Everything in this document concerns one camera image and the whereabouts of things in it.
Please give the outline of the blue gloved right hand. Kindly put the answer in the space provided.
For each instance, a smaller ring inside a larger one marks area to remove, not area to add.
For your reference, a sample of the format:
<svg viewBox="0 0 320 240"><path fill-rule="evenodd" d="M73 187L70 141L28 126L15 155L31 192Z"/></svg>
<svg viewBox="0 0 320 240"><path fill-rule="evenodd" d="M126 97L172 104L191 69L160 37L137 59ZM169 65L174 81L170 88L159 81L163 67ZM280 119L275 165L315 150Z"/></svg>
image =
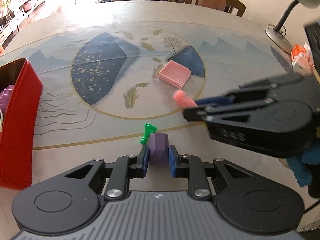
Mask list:
<svg viewBox="0 0 320 240"><path fill-rule="evenodd" d="M286 158L286 162L300 187L311 185L313 180L311 166L319 165L319 141L302 154Z"/></svg>

